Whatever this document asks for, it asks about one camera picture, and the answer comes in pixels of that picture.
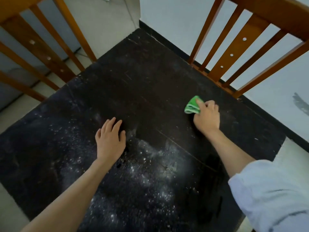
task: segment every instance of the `green cloth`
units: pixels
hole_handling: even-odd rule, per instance
[[[186,114],[190,114],[190,113],[200,113],[200,108],[198,106],[198,104],[196,103],[196,99],[201,100],[202,102],[204,102],[199,96],[194,96],[193,98],[191,98],[191,100],[188,102],[188,104],[186,105],[184,112]]]

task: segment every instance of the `wooden chair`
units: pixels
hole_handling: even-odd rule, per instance
[[[47,43],[32,29],[32,27],[19,15],[21,11],[30,9],[33,14],[40,20],[43,26],[54,37],[58,44],[63,48],[66,54],[76,64],[76,66],[83,71],[85,68],[76,58],[74,53],[66,45],[54,27],[45,18],[37,3],[42,0],[0,0],[0,26],[3,27],[10,35],[12,35],[18,42],[20,42],[25,48],[27,48],[34,56],[36,56],[41,62],[43,62],[52,72],[59,76],[64,82],[70,81],[75,77],[75,74],[68,68],[68,66],[60,59],[60,57],[48,46]],[[92,52],[89,44],[83,36],[81,30],[77,26],[73,16],[71,15],[68,7],[63,0],[53,0],[58,9],[64,16],[68,25],[75,34],[77,40],[85,50],[86,54],[92,62],[96,61],[96,57]],[[14,62],[22,66],[24,69],[31,72],[34,76],[40,79],[42,82],[50,86],[52,89],[57,90],[59,87],[38,72],[33,66],[28,64],[24,59],[19,57],[11,49],[0,42],[0,52],[12,59]],[[6,83],[15,89],[37,99],[43,101],[46,97],[42,94],[34,91],[26,85],[6,76],[0,71],[0,82]]]
[[[262,82],[309,50],[309,7],[297,2],[296,0],[230,0],[236,3],[237,7],[202,65],[197,66],[194,62],[195,57],[198,54],[198,51],[224,1],[225,0],[215,0],[188,59],[188,63],[201,72],[204,76],[212,80],[216,85],[230,93],[234,98],[238,98],[243,93],[247,92],[249,89],[253,88],[258,83]],[[204,70],[207,64],[214,56],[215,52],[218,50],[219,46],[244,9],[251,11],[253,15],[223,53],[212,70],[209,73],[206,73]],[[279,27],[280,30],[226,82],[219,81],[226,71],[248,49],[248,47],[257,39],[257,37],[268,27],[270,23]],[[263,72],[258,74],[237,91],[233,91],[229,88],[230,84],[237,77],[239,77],[269,49],[271,49],[287,33],[301,39],[303,42],[274,62],[271,66],[266,68]]]

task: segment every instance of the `dark wooden table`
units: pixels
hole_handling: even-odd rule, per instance
[[[1,134],[0,181],[34,218],[95,160],[95,132],[115,116],[127,147],[79,231],[233,231],[228,176],[183,112],[194,95],[218,103],[243,150],[274,159],[283,133],[138,29]]]

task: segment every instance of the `shirt sleeve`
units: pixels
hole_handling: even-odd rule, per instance
[[[272,162],[254,161],[228,183],[236,203],[256,231],[290,232],[309,228],[308,199]]]

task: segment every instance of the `forearm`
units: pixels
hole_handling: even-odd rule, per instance
[[[247,164],[255,161],[254,158],[235,145],[220,130],[213,131],[206,135],[206,137],[218,152],[230,177],[240,173]]]
[[[31,221],[22,232],[76,231],[108,169],[97,160],[94,161],[76,182]]]

